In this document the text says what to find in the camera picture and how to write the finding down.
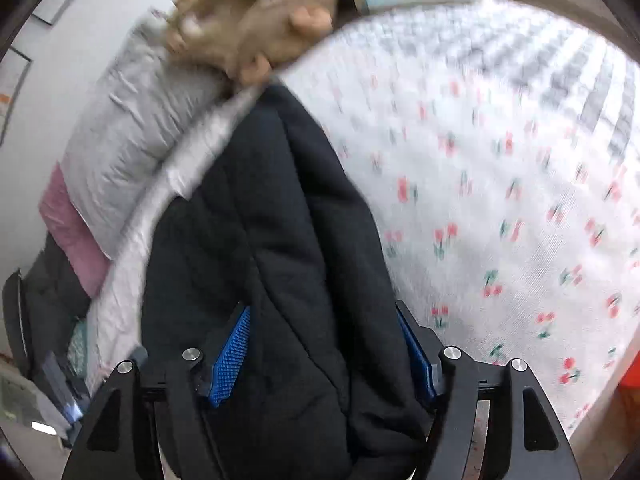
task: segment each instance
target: black metal frame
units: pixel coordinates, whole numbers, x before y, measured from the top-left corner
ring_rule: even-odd
[[[432,330],[415,322],[404,303],[399,301],[397,308],[432,373],[441,374],[446,384],[445,393],[428,408],[434,423],[416,480],[462,478],[478,400],[491,401],[482,480],[580,479],[560,422],[524,361],[477,363],[460,348],[445,348]],[[215,349],[221,348],[235,319],[232,316],[213,343],[207,342],[210,355],[217,355]],[[198,386],[210,369],[205,357],[190,349],[168,364],[163,378],[156,374],[143,384],[136,364],[122,362],[92,401],[63,480],[81,480],[89,472],[96,480],[163,478],[154,413],[159,401],[168,403],[181,478],[230,480],[202,418],[202,410],[210,409]]]

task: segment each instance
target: floor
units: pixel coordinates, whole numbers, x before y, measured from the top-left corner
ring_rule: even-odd
[[[39,395],[41,400],[46,399],[44,394],[37,392],[33,383],[20,376],[16,368],[4,362],[0,362],[0,380],[8,380],[12,384],[29,390],[33,395]],[[32,430],[24,416],[16,416],[16,413],[19,414],[22,410],[6,412],[7,408],[11,409],[11,405],[3,398],[4,393],[0,392],[0,427],[9,444],[35,480],[60,480],[68,450],[62,447],[59,438]],[[36,409],[36,406],[42,406],[37,401],[33,402],[33,399],[25,402],[33,406],[33,409]]]
[[[44,246],[38,201],[94,82],[127,31],[171,0],[73,0],[53,27],[30,18],[14,47],[32,59],[0,147],[0,284]],[[0,353],[10,354],[0,323]]]
[[[606,480],[631,450],[633,437],[626,424],[626,413],[619,391],[616,391],[604,419],[584,452],[576,456],[582,480]]]

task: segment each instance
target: pink blanket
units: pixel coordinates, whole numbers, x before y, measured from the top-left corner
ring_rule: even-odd
[[[47,230],[65,251],[82,288],[90,298],[94,298],[104,282],[110,261],[69,200],[59,164],[53,168],[39,209]]]

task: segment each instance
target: blue mesh panel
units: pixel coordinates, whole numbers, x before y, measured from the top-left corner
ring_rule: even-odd
[[[245,307],[229,339],[226,340],[218,360],[213,365],[209,402],[214,408],[217,408],[223,400],[227,400],[231,395],[248,345],[249,307]]]
[[[411,365],[411,376],[414,379],[415,397],[423,407],[428,408],[437,397],[436,390],[433,387],[433,378],[431,377],[431,365],[416,341],[414,333],[399,312],[398,319],[402,327],[407,349],[409,350],[409,362]]]

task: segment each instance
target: white wall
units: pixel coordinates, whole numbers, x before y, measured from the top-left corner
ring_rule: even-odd
[[[149,8],[171,0],[74,0],[47,28],[33,18],[14,45],[33,59],[0,148],[0,286],[44,245],[38,201],[90,89]],[[10,354],[0,324],[0,352]]]

